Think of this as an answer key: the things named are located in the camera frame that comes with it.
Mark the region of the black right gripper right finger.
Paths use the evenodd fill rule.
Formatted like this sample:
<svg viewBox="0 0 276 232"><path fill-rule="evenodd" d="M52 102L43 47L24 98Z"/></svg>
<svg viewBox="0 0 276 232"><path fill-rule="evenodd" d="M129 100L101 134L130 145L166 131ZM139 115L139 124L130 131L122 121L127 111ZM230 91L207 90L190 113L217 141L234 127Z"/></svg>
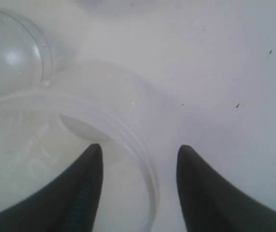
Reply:
<svg viewBox="0 0 276 232"><path fill-rule="evenodd" d="M241 192L189 145L178 151L177 189L189 232L276 232L276 211Z"/></svg>

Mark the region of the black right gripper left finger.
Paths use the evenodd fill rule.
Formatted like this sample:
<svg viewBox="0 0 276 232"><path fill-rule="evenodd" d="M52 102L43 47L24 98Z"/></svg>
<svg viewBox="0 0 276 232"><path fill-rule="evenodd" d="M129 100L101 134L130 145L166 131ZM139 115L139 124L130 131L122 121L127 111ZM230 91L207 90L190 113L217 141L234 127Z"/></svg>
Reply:
<svg viewBox="0 0 276 232"><path fill-rule="evenodd" d="M90 145L38 192L0 212L0 232L91 232L103 184L103 154Z"/></svg>

